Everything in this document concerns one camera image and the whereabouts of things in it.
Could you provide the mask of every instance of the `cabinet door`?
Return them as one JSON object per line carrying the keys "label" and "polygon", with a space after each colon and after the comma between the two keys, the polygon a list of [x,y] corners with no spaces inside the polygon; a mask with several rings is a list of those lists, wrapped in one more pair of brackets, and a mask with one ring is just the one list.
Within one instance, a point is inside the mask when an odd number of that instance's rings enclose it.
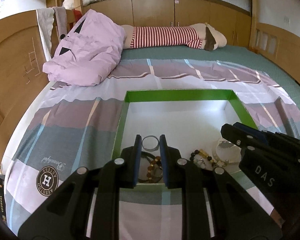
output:
{"label": "cabinet door", "polygon": [[117,25],[133,26],[131,0],[106,0],[91,4],[90,8],[108,16]]}
{"label": "cabinet door", "polygon": [[250,32],[251,17],[244,13],[237,12],[233,45],[248,47],[250,41]]}
{"label": "cabinet door", "polygon": [[210,2],[205,0],[175,0],[176,26],[210,23]]}
{"label": "cabinet door", "polygon": [[174,0],[132,0],[134,26],[174,26]]}
{"label": "cabinet door", "polygon": [[236,13],[226,6],[210,3],[210,25],[226,37],[228,45],[233,45]]}

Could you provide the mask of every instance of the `towel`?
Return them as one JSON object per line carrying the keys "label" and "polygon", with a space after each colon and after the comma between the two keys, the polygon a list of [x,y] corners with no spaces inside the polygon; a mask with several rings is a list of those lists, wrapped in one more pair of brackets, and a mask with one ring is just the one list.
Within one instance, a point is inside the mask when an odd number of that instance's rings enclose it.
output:
{"label": "towel", "polygon": [[37,9],[37,20],[46,61],[51,60],[51,33],[54,22],[52,8]]}
{"label": "towel", "polygon": [[57,19],[59,42],[67,35],[67,13],[64,7],[53,7]]}

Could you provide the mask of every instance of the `pink blanket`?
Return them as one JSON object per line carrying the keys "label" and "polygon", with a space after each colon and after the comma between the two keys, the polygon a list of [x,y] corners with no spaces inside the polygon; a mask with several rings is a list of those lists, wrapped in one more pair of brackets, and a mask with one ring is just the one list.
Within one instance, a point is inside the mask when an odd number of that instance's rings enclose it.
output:
{"label": "pink blanket", "polygon": [[49,81],[98,85],[119,63],[124,39],[125,31],[121,26],[89,10],[60,41],[53,59],[44,63],[42,70],[48,73]]}

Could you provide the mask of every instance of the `wooden headboard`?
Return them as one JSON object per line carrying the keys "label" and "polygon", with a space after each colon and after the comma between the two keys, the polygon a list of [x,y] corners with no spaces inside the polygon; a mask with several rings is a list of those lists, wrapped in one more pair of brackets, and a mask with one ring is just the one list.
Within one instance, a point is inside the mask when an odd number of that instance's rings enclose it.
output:
{"label": "wooden headboard", "polygon": [[[75,22],[72,11],[67,18],[68,24]],[[52,55],[58,46],[56,27],[55,21]],[[0,165],[21,117],[48,84],[42,72],[45,61],[35,10],[0,20]]]}

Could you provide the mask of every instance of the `red cloth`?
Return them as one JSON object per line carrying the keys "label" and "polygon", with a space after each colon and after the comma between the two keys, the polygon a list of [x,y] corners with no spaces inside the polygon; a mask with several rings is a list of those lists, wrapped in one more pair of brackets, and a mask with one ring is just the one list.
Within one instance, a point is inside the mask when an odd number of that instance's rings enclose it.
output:
{"label": "red cloth", "polygon": [[134,27],[130,48],[177,45],[199,49],[202,41],[192,27]]}
{"label": "red cloth", "polygon": [[[77,11],[77,10],[73,10],[73,13],[74,13],[75,22],[78,22],[82,17],[82,13],[80,11]],[[69,26],[70,26],[70,29],[72,29],[73,28],[73,23],[69,23]]]}

